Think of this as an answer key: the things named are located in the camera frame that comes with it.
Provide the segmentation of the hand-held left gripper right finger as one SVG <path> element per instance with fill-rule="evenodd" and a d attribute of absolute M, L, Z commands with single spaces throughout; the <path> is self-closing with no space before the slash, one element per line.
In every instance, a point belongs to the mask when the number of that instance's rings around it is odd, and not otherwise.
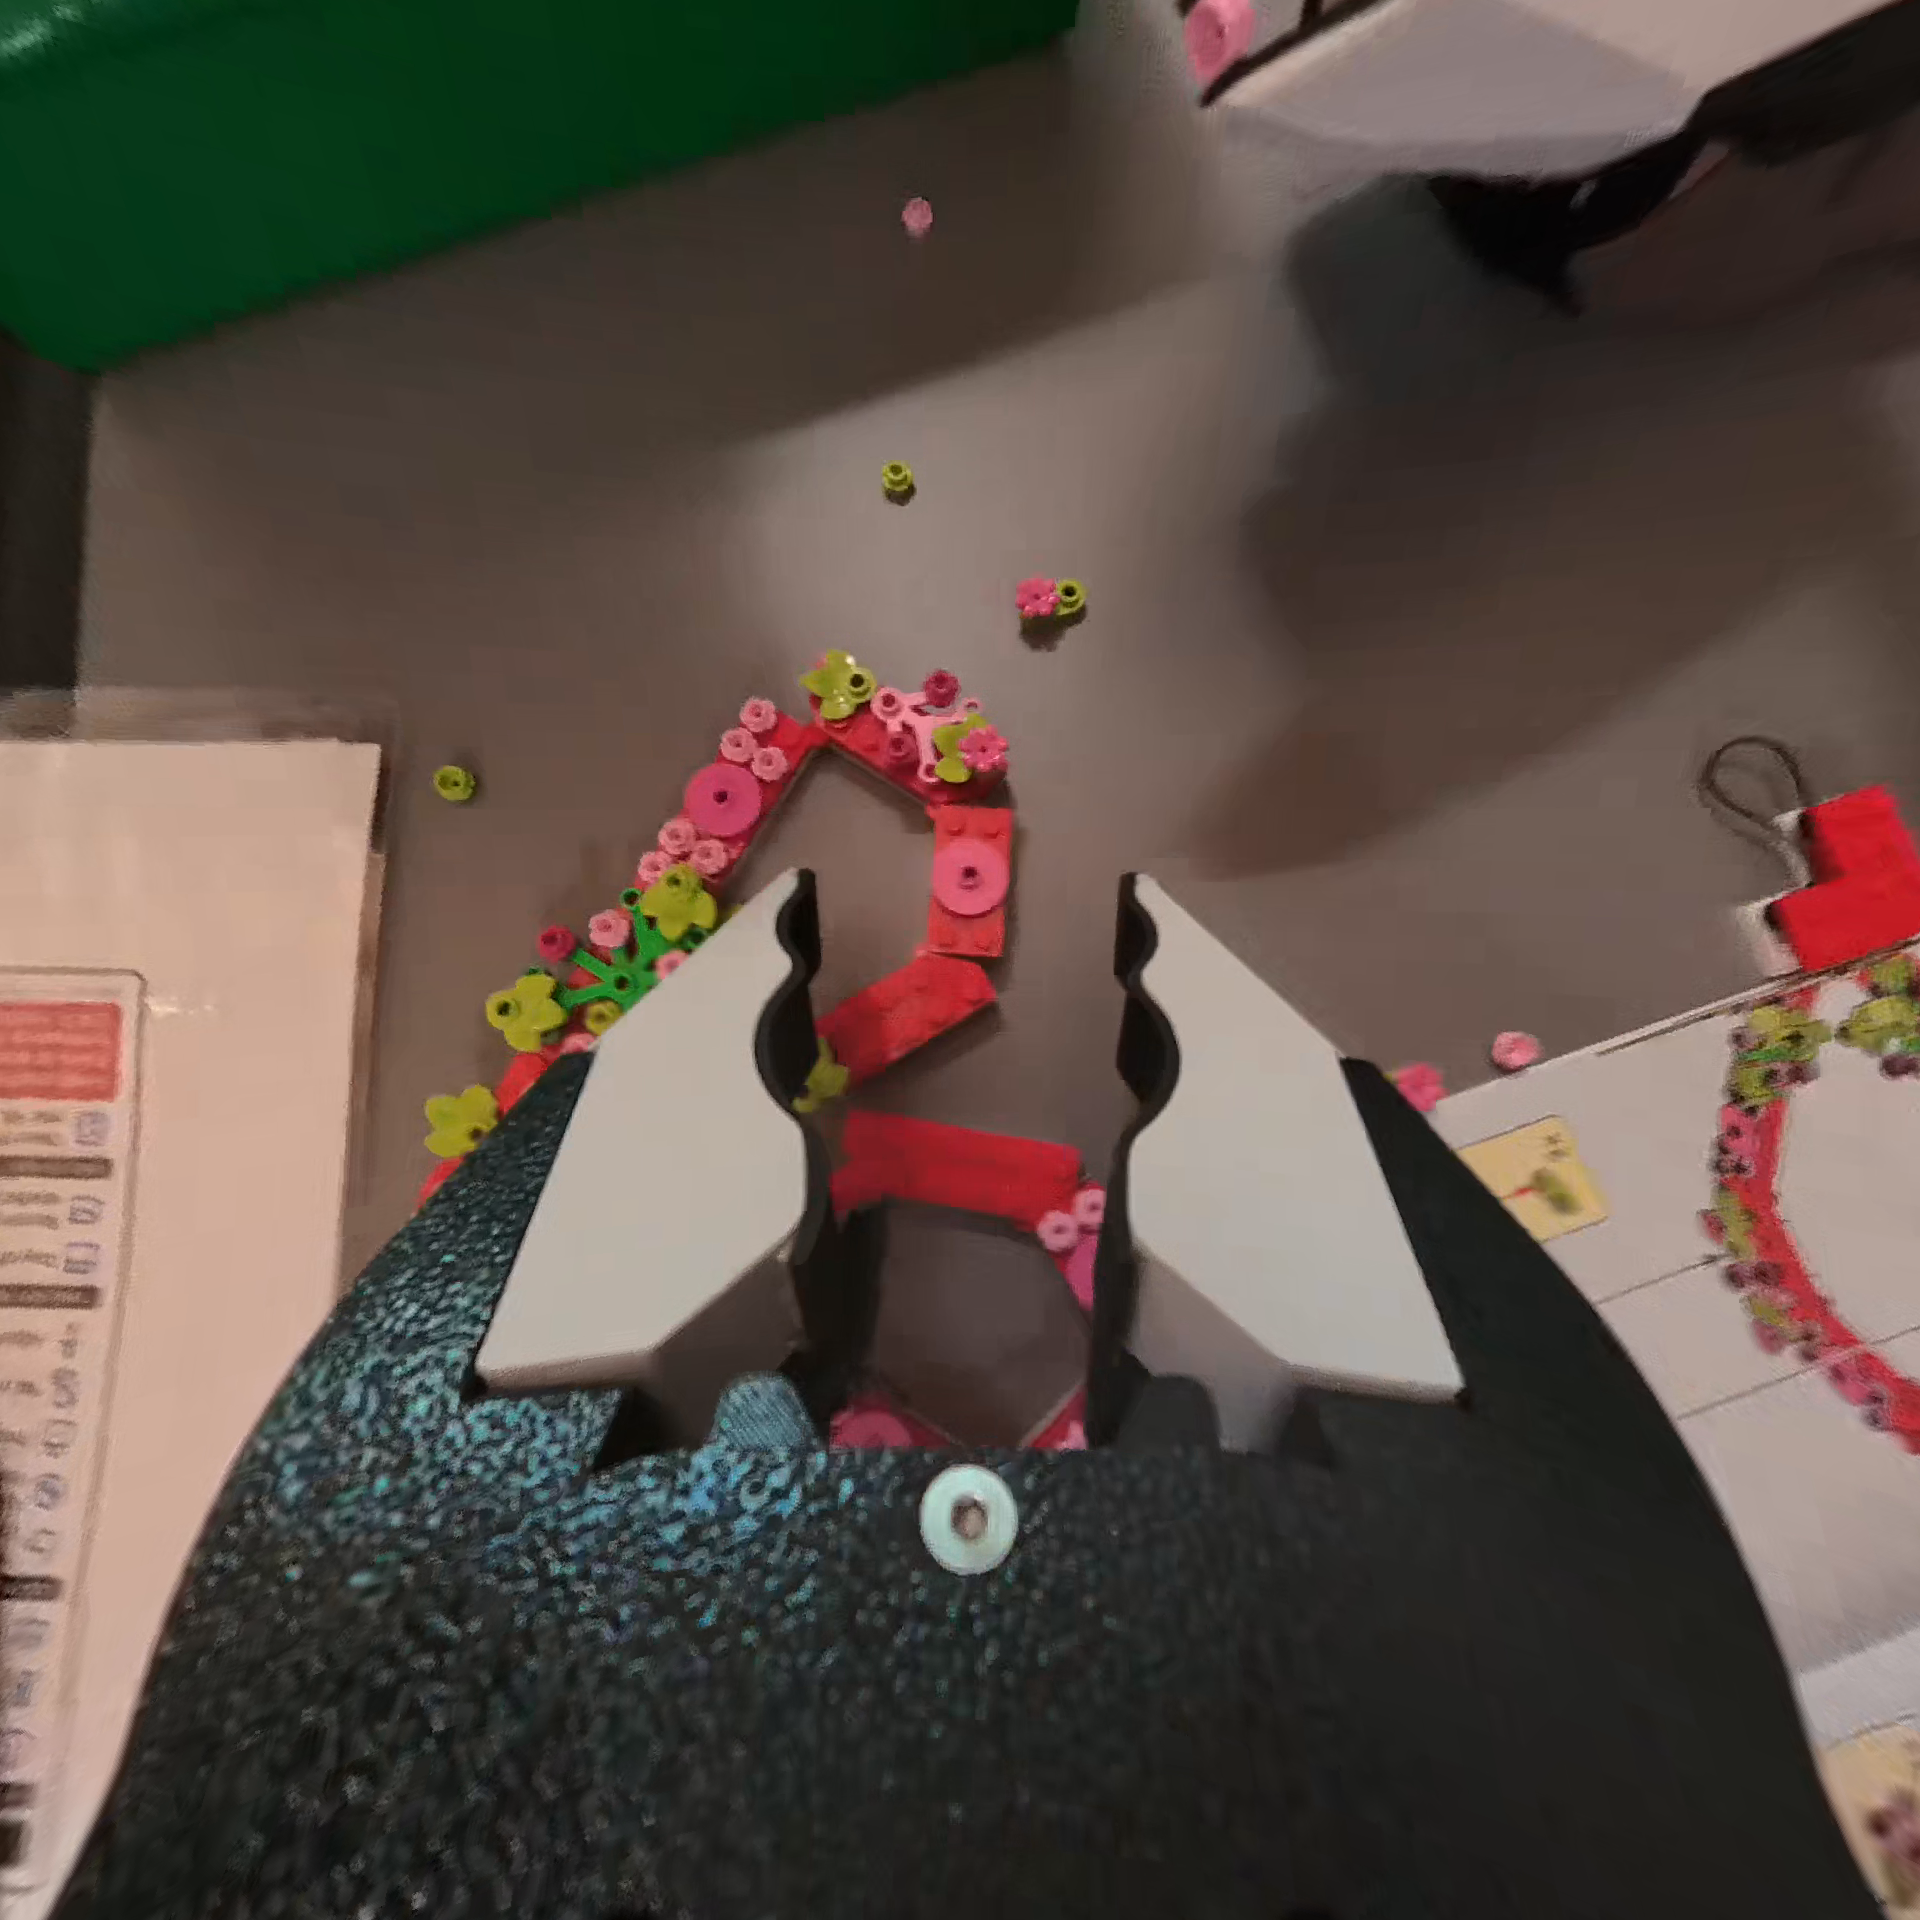
<path fill-rule="evenodd" d="M 1138 1111 L 1099 1227 L 1089 1422 L 1149 1382 L 1270 1447 L 1306 1388 L 1452 1404 L 1463 1372 L 1347 1059 L 1162 883 L 1117 889 L 1117 1072 Z"/>

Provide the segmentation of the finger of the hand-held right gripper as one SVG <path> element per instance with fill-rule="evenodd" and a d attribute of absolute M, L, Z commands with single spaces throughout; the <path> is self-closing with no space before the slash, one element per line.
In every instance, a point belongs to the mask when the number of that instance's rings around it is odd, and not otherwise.
<path fill-rule="evenodd" d="M 1213 111 L 1315 178 L 1583 178 L 1672 136 L 1707 87 L 1675 87 L 1612 67 L 1521 52 L 1516 80 L 1378 63 L 1310 71 L 1314 38 L 1240 59 L 1206 87 Z"/>
<path fill-rule="evenodd" d="M 1521 52 L 1624 63 L 1659 86 L 1716 87 L 1883 12 L 1888 2 L 1378 2 L 1310 47 L 1310 71 L 1407 63 L 1516 80 Z"/>

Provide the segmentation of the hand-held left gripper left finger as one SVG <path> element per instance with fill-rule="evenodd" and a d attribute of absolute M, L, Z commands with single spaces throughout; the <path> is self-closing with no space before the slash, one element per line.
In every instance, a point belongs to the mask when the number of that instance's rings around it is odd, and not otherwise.
<path fill-rule="evenodd" d="M 816 874 L 786 869 L 597 1042 L 478 1350 L 494 1394 L 716 1404 L 803 1342 L 797 1263 L 829 1210 L 794 1108 L 816 970 Z"/>

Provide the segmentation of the red lego heart frame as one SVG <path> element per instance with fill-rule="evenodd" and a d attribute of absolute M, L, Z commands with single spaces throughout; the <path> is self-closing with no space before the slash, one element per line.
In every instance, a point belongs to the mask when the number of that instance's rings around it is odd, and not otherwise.
<path fill-rule="evenodd" d="M 1017 813 L 992 803 L 1009 769 L 1004 733 L 945 668 L 901 689 L 829 651 L 803 672 L 803 689 L 808 717 L 749 700 L 711 761 L 687 782 L 679 809 L 638 860 L 617 906 L 590 914 L 584 934 L 547 927 L 535 968 L 488 998 L 488 1022 L 513 1059 L 498 1087 L 425 1103 L 425 1148 L 439 1165 L 420 1188 L 420 1208 L 558 1059 L 588 1052 L 705 948 L 726 922 L 732 872 L 816 753 L 870 769 L 920 803 L 933 830 L 931 908 L 916 960 L 821 1022 L 853 1072 L 848 1091 L 998 1001 L 988 963 L 1004 956 L 1017 880 Z M 1075 1148 L 867 1111 L 848 1118 L 842 1140 L 848 1165 L 832 1177 L 840 1208 L 925 1205 L 1029 1234 L 1091 1318 L 1104 1184 Z"/>

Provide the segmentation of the lego instruction booklet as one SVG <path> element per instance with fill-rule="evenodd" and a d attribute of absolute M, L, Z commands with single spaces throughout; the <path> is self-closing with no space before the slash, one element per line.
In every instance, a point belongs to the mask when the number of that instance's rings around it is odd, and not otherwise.
<path fill-rule="evenodd" d="M 1741 1544 L 1883 1918 L 1917 1918 L 1917 948 L 1438 1103 Z"/>

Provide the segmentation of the red lego brick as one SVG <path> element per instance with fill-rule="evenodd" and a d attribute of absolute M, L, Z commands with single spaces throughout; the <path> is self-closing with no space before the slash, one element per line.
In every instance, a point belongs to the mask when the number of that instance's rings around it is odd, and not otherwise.
<path fill-rule="evenodd" d="M 1867 785 L 1791 818 L 1807 883 L 1767 906 L 1802 972 L 1828 972 L 1917 942 L 1917 839 L 1897 798 Z"/>

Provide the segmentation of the paper sheet with label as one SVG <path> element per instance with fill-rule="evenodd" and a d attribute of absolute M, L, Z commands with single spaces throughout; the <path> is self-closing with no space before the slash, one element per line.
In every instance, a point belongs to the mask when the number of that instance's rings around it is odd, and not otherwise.
<path fill-rule="evenodd" d="M 5 742 L 5 1918 L 344 1259 L 369 742 Z"/>

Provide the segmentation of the green plastic bin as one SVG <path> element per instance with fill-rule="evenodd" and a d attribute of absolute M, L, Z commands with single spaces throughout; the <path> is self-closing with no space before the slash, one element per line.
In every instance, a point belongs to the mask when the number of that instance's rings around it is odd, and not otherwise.
<path fill-rule="evenodd" d="M 142 350 L 1029 55 L 1075 2 L 5 2 L 5 334 Z"/>

